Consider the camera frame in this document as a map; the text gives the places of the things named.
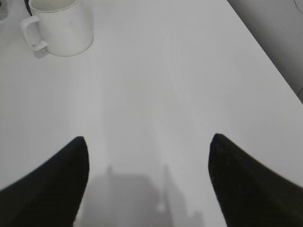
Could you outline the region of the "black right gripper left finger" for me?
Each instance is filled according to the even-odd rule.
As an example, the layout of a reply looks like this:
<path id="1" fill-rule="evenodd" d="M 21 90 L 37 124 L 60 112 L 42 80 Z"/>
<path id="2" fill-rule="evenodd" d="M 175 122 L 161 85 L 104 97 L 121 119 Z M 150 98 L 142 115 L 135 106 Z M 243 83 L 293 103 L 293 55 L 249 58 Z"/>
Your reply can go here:
<path id="1" fill-rule="evenodd" d="M 31 173 L 0 191 L 2 227 L 72 227 L 89 178 L 78 136 Z"/>

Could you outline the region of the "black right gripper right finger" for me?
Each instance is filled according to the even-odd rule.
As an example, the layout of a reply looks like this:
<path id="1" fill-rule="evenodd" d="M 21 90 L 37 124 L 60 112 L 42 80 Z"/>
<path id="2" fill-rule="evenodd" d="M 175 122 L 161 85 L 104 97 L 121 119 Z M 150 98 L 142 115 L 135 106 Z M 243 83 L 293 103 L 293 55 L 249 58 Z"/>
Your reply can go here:
<path id="1" fill-rule="evenodd" d="M 215 134 L 208 172 L 229 227 L 301 227 L 303 189 Z"/>

